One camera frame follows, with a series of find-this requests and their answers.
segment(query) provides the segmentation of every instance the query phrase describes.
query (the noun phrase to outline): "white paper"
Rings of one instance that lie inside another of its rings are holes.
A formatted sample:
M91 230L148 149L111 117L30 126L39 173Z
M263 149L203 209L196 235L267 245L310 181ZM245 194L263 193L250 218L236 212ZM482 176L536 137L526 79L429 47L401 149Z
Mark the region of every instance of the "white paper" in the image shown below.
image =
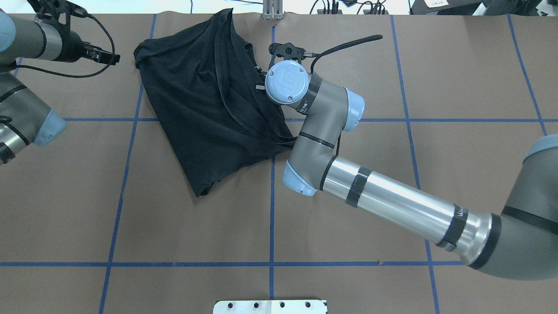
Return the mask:
M448 0L424 0L426 6L429 8L438 8L448 6Z

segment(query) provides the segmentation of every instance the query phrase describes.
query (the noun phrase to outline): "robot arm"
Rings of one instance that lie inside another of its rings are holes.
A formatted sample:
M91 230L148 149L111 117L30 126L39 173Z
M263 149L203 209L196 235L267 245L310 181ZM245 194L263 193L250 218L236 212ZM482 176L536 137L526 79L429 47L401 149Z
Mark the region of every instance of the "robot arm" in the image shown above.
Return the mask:
M362 97L292 60L270 68L265 89L274 102L307 115L283 174L290 189L337 196L457 253L483 273L558 277L558 135L535 144L502 214L478 215L333 154L341 131L360 120Z
M64 119L9 73L17 67L17 58L62 62L87 58L106 64L97 73L66 75L68 77L91 77L120 60L114 53L112 40L113 52L110 53L82 41L70 29L70 16L96 20L84 8L65 0L28 2L40 22L0 12L0 165L15 158L30 143L47 145L66 128Z

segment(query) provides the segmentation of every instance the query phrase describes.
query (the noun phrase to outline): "white floor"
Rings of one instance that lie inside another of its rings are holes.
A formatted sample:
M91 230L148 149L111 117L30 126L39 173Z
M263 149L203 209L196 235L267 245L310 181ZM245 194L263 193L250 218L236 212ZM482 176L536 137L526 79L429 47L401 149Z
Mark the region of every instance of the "white floor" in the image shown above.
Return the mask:
M26 0L8 0L2 1L0 8L7 13L33 13L31 6ZM74 3L84 7L90 13L159 13L163 11L175 11L181 13L190 12L190 1L188 0L74 0ZM259 4L240 3L234 0L192 0L193 13L215 13L224 8L234 7L236 13L246 12L262 12L262 6ZM308 14L314 3L313 0L283 0L283 9L288 12L299 14ZM386 0L385 7L392 15L409 14L408 0ZM322 2L318 2L314 8L314 14L317 9L323 8ZM346 7L343 3L339 5L339 9L344 14L356 14L359 4ZM364 9L368 9L369 5L364 5L360 11L362 14ZM542 0L537 7L539 11L546 12L549 16L558 15L558 6L551 6ZM481 15L482 9L477 10L476 15Z

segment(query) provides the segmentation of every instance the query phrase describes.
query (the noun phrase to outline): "white bracket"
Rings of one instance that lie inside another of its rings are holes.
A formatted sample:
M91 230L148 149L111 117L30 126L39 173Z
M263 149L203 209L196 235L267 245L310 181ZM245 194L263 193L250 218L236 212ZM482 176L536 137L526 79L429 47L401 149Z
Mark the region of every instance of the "white bracket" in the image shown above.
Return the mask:
M219 301L213 314L327 314L323 300Z
M264 20L283 20L283 0L263 0Z

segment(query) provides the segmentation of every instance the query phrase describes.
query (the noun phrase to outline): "light blue joint cap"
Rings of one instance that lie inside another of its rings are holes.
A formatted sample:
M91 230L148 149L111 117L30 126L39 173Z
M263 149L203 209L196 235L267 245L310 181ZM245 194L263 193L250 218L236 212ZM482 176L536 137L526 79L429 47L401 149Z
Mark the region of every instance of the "light blue joint cap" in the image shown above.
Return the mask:
M46 146L64 130L66 130L66 121L51 109L33 143L37 146Z
M0 53L8 49L16 39L16 25L8 14L0 12Z
M279 104L292 104L301 100L309 84L308 73L293 60L276 63L266 74L266 93Z
M527 157L525 157L523 162L525 162L525 160L527 160L527 158L529 158L531 155L536 154L541 150L556 148L556 147L558 147L558 134L547 135L535 142L535 144L533 145L533 147L529 151L529 154L527 154Z
M359 94L351 92L346 87L345 90L347 91L347 98L349 100L349 110L347 112L347 121L343 131L353 131L364 113L364 98Z
M317 191L317 189L309 185L308 182L304 181L304 179L296 173L296 171L288 163L288 160L285 172L283 172L283 184L287 188L306 196L314 196Z

